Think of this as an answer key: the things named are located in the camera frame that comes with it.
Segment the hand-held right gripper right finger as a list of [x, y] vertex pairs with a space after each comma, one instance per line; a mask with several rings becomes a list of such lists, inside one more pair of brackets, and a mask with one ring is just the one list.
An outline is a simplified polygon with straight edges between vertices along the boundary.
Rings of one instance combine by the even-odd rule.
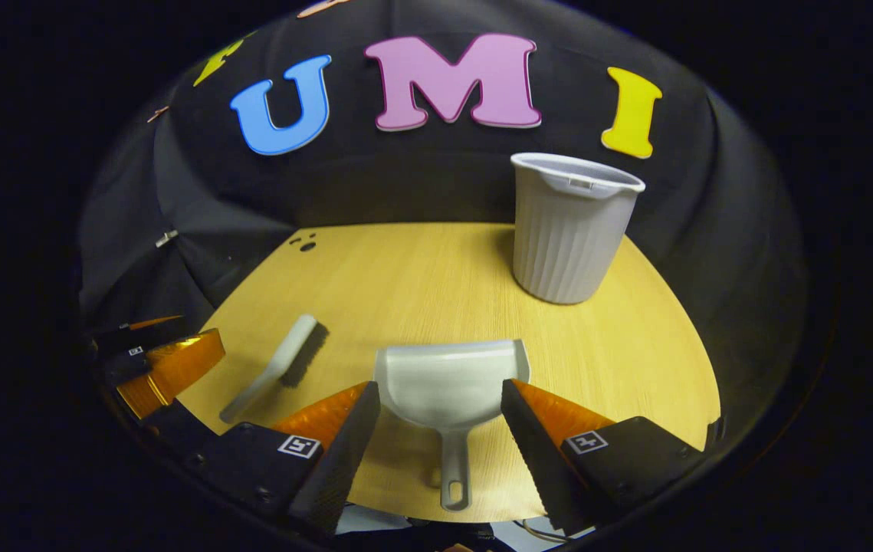
[[618, 523], [704, 461], [704, 453], [644, 416], [614, 422], [527, 382], [506, 379], [505, 417], [555, 528]]

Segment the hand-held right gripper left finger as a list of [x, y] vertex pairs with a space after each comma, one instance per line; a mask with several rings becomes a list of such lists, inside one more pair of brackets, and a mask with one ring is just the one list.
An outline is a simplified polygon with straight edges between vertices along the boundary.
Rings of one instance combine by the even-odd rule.
[[191, 472], [265, 523], [333, 537], [379, 411], [363, 381], [272, 427], [236, 424], [191, 454]]

